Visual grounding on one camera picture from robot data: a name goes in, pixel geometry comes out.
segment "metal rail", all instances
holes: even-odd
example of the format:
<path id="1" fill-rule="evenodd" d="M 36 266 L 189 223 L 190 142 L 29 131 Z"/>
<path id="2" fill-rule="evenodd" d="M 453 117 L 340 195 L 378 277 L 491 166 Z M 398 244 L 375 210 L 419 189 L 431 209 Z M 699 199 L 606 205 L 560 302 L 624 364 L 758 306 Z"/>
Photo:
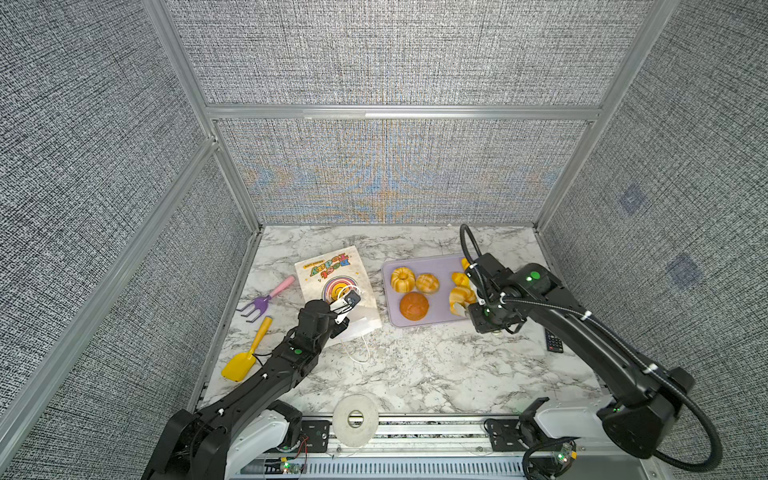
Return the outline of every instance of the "metal rail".
<path id="1" fill-rule="evenodd" d="M 255 105 L 211 104 L 210 120 L 222 118 L 302 118 L 306 120 L 422 119 L 443 120 L 597 120 L 599 107 L 550 105 Z"/>

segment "toy shovel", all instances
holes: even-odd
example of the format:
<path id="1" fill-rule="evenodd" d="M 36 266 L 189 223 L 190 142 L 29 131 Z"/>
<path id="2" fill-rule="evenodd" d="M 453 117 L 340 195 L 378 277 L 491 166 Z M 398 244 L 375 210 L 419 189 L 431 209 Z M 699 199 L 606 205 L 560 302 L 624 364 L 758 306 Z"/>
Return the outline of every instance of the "toy shovel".
<path id="1" fill-rule="evenodd" d="M 256 357 L 253 355 L 253 353 L 256 352 L 256 348 L 259 346 L 259 343 L 261 343 L 261 339 L 266 335 L 266 331 L 270 328 L 270 325 L 272 325 L 272 319 L 268 316 L 265 316 L 264 321 L 259 327 L 259 331 L 256 332 L 256 339 L 251 344 L 250 350 L 247 352 L 238 353 L 232 357 L 227 366 L 221 370 L 222 377 L 225 379 L 230 379 L 233 382 L 243 381 L 245 376 L 248 375 L 250 367 L 256 363 Z"/>
<path id="2" fill-rule="evenodd" d="M 274 297 L 276 297 L 280 292 L 288 288 L 288 286 L 293 283 L 293 281 L 296 279 L 293 275 L 289 276 L 282 282 L 280 282 L 280 285 L 275 287 L 275 290 L 272 290 L 269 295 L 267 296 L 260 296 L 259 298 L 255 298 L 251 300 L 246 306 L 243 308 L 237 309 L 238 312 L 242 312 L 249 306 L 253 306 L 253 308 L 248 313 L 243 313 L 240 316 L 250 316 L 257 310 L 259 311 L 259 314 L 256 315 L 254 318 L 247 320 L 248 323 L 253 323 L 256 320 L 259 319 L 260 316 L 262 316 L 264 313 L 266 313 L 266 308 L 270 305 L 270 300 L 272 300 Z"/>

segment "red wire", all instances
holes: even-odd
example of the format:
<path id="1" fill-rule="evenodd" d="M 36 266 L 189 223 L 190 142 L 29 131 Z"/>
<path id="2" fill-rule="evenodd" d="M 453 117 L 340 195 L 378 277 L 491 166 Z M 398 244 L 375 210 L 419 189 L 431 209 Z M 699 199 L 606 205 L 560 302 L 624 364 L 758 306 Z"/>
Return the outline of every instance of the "red wire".
<path id="1" fill-rule="evenodd" d="M 293 459 L 294 459 L 294 460 L 296 460 L 297 458 L 299 458 L 299 455 L 301 455 L 301 445 L 304 445 L 304 443 L 306 443 L 306 440 L 307 440 L 308 438 L 309 438 L 309 437 L 304 437 L 304 440 L 302 440 L 302 441 L 301 441 L 301 443 L 299 444 L 299 448 L 296 450 L 296 456 L 295 456 L 295 457 L 293 457 Z"/>
<path id="2" fill-rule="evenodd" d="M 310 444 L 305 443 L 304 444 L 304 466 L 302 467 L 302 471 L 304 471 L 306 466 L 309 464 L 310 464 Z"/>

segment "white cable tie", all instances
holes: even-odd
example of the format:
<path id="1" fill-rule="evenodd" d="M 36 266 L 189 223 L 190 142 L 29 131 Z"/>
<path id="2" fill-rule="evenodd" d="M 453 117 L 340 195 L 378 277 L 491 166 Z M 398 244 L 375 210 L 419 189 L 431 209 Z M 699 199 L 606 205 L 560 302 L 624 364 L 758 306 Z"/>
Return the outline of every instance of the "white cable tie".
<path id="1" fill-rule="evenodd" d="M 651 372 L 654 372 L 654 371 L 656 371 L 656 370 L 658 370 L 658 369 L 659 369 L 659 366 L 658 366 L 658 365 L 656 365 L 655 363 L 651 363 L 651 364 L 648 366 L 648 368 L 646 368 L 645 370 L 643 370 L 643 374 L 647 375 L 647 374 L 649 374 L 649 373 L 651 373 Z"/>
<path id="2" fill-rule="evenodd" d="M 473 269 L 475 272 L 477 272 L 477 271 L 478 271 L 478 270 L 477 270 L 477 268 L 476 268 L 477 266 L 478 266 L 478 264 L 477 264 L 477 262 L 475 262 L 475 263 L 471 264 L 471 265 L 469 266 L 469 268 L 471 268 L 471 269 Z M 481 298 L 481 299 L 478 299 L 478 303 L 480 304 L 480 306 L 483 306 L 483 305 L 485 305 L 485 300 L 483 300 L 482 298 Z"/>
<path id="3" fill-rule="evenodd" d="M 354 363 L 365 365 L 366 363 L 368 363 L 369 360 L 371 360 L 371 348 L 368 346 L 368 341 L 366 340 L 366 334 L 363 333 L 360 337 L 362 338 L 362 342 L 366 344 L 366 350 L 368 351 L 368 357 L 363 361 L 354 359 L 352 355 L 349 354 L 349 350 L 346 349 L 346 345 L 344 345 L 344 340 L 339 339 L 339 341 L 341 342 L 341 346 L 344 348 L 344 352 L 346 353 L 346 355 L 349 357 L 350 360 L 352 360 Z"/>
<path id="4" fill-rule="evenodd" d="M 339 291 L 339 297 L 338 298 L 343 298 L 344 290 L 346 290 L 348 288 L 350 288 L 352 290 L 357 290 L 357 293 L 360 295 L 360 298 L 362 299 L 362 289 L 359 286 L 352 285 L 352 284 L 349 284 L 349 285 L 345 286 L 344 288 L 342 288 L 341 291 Z"/>

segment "white tape roll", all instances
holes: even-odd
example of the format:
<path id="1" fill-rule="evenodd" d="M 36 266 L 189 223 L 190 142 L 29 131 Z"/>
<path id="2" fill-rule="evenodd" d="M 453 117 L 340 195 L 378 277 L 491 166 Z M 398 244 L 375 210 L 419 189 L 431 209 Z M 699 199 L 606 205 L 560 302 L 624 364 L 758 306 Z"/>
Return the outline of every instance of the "white tape roll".
<path id="1" fill-rule="evenodd" d="M 349 424 L 349 415 L 356 410 L 362 414 L 362 424 L 353 427 Z M 379 409 L 364 395 L 344 397 L 333 410 L 333 434 L 348 447 L 362 447 L 373 438 L 378 427 Z"/>

